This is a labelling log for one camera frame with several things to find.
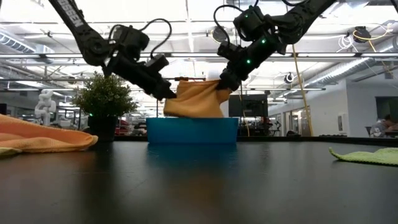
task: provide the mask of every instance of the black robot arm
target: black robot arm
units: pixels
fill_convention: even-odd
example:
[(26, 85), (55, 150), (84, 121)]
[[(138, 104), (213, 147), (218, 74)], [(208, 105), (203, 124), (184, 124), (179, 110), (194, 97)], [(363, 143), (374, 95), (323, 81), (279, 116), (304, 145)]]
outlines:
[(72, 32), (88, 65), (101, 66), (106, 77), (115, 73), (138, 85), (158, 100), (176, 97), (170, 90), (170, 82), (163, 79), (159, 73), (169, 64), (164, 55), (152, 57), (151, 54), (149, 62), (138, 62), (141, 50), (144, 50), (149, 43), (149, 37), (141, 30), (132, 26), (116, 25), (109, 35), (111, 38), (111, 34), (114, 33), (112, 40), (106, 40), (87, 24), (83, 12), (78, 9), (74, 0), (49, 0), (49, 2)]
[(297, 43), (318, 18), (337, 0), (306, 0), (283, 16), (263, 15), (258, 6), (249, 6), (234, 19), (240, 38), (248, 47), (221, 43), (217, 54), (229, 60), (220, 75), (219, 89), (235, 91), (249, 74), (274, 52), (285, 54), (287, 44)]

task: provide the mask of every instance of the blue bin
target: blue bin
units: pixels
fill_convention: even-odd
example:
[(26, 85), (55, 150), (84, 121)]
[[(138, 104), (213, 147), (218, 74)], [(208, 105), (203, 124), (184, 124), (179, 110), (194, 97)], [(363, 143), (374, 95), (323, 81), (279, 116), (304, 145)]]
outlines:
[(237, 118), (147, 118), (150, 144), (236, 144)]

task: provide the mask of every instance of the white mannequin robot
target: white mannequin robot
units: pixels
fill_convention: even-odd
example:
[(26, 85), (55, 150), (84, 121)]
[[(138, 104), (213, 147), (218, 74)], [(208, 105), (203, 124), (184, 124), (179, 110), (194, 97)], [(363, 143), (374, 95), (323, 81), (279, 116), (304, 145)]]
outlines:
[(35, 116), (38, 120), (43, 121), (44, 126), (50, 126), (51, 114), (57, 109), (55, 101), (51, 100), (53, 91), (42, 90), (42, 94), (39, 95), (39, 103), (35, 107)]

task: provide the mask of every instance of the black flower pot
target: black flower pot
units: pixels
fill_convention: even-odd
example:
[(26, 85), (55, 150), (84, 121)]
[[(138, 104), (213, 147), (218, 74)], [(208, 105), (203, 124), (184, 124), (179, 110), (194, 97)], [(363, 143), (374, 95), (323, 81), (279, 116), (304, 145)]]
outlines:
[(88, 118), (90, 134), (98, 136), (100, 142), (111, 142), (114, 140), (117, 117), (95, 117)]

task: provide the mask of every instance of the orange towel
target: orange towel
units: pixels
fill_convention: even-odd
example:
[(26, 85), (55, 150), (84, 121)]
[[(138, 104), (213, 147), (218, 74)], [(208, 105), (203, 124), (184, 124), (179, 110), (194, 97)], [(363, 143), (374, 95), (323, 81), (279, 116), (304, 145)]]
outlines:
[(22, 152), (70, 152), (94, 145), (98, 140), (80, 131), (32, 124), (0, 114), (0, 148)]
[(220, 104), (229, 99), (230, 90), (216, 90), (219, 80), (180, 81), (177, 98), (166, 100), (164, 114), (189, 118), (222, 118)]

